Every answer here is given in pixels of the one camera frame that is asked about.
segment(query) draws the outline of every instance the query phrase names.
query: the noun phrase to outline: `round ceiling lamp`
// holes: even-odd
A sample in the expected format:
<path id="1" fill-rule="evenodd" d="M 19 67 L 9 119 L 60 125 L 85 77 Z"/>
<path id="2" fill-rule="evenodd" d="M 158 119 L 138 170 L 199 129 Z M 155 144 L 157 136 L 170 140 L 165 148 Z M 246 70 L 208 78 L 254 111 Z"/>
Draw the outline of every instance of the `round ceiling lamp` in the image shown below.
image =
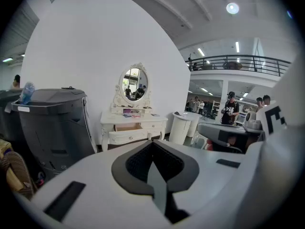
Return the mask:
<path id="1" fill-rule="evenodd" d="M 236 14 L 239 11 L 239 6 L 234 3 L 234 2 L 230 2 L 227 7 L 226 7 L 228 13 L 230 14 Z"/>

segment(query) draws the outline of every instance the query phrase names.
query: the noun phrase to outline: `white wall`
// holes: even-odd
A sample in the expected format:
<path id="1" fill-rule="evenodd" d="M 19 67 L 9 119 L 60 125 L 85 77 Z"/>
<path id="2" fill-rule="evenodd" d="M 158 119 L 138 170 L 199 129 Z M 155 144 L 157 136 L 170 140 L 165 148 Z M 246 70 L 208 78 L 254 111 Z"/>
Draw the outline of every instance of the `white wall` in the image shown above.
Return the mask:
<path id="1" fill-rule="evenodd" d="M 5 63 L 0 63 L 0 90 L 10 89 L 15 75 L 21 75 L 21 66 L 10 68 Z"/>
<path id="2" fill-rule="evenodd" d="M 131 0 L 55 0 L 25 54 L 21 84 L 85 91 L 97 143 L 101 112 L 110 108 L 121 73 L 134 63 L 142 62 L 147 70 L 152 107 L 170 119 L 166 132 L 171 113 L 185 107 L 190 72 L 182 56 L 160 25 Z"/>
<path id="3" fill-rule="evenodd" d="M 51 6 L 50 0 L 26 0 L 29 6 L 39 19 L 46 15 L 47 9 Z"/>

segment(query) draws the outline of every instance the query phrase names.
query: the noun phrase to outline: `man with cap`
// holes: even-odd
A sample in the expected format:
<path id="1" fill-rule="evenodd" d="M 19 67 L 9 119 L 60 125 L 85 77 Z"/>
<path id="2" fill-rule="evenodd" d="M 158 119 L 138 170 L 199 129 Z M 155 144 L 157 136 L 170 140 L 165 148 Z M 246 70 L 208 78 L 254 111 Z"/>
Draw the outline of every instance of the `man with cap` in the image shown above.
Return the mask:
<path id="1" fill-rule="evenodd" d="M 233 125 L 235 116 L 239 114 L 239 104 L 235 100 L 235 93 L 229 92 L 228 95 L 229 99 L 221 110 L 221 113 L 223 114 L 221 124 L 223 125 Z"/>
<path id="2" fill-rule="evenodd" d="M 144 95 L 144 93 L 145 93 L 144 89 L 146 89 L 146 86 L 145 86 L 145 85 L 142 86 L 142 88 L 139 87 L 139 88 L 135 91 L 135 100 L 138 100 L 139 98 L 141 98 L 141 97 Z"/>

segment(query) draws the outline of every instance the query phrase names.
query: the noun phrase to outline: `white pillar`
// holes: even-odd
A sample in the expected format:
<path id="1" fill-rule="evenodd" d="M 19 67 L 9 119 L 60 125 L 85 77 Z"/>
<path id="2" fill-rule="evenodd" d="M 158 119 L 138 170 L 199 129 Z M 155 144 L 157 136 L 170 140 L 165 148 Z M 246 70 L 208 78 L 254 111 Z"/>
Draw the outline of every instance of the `white pillar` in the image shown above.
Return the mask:
<path id="1" fill-rule="evenodd" d="M 228 80 L 223 80 L 223 91 L 221 93 L 221 100 L 220 100 L 220 106 L 219 106 L 219 111 L 218 115 L 215 120 L 215 124 L 220 124 L 220 119 L 221 119 L 221 110 L 224 108 L 225 102 L 227 102 L 227 94 L 228 94 Z"/>

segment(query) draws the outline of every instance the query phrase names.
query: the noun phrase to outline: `drawer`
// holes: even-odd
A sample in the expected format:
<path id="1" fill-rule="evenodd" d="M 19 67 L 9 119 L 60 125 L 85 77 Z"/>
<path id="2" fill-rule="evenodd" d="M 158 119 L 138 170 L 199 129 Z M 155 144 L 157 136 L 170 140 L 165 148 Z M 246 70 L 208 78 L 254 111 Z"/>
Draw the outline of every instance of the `drawer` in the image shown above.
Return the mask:
<path id="1" fill-rule="evenodd" d="M 141 126 L 143 128 L 161 128 L 163 126 L 163 121 L 142 122 Z"/>
<path id="2" fill-rule="evenodd" d="M 120 145 L 133 141 L 146 139 L 147 130 L 137 124 L 115 125 L 115 132 L 109 132 L 109 143 Z"/>

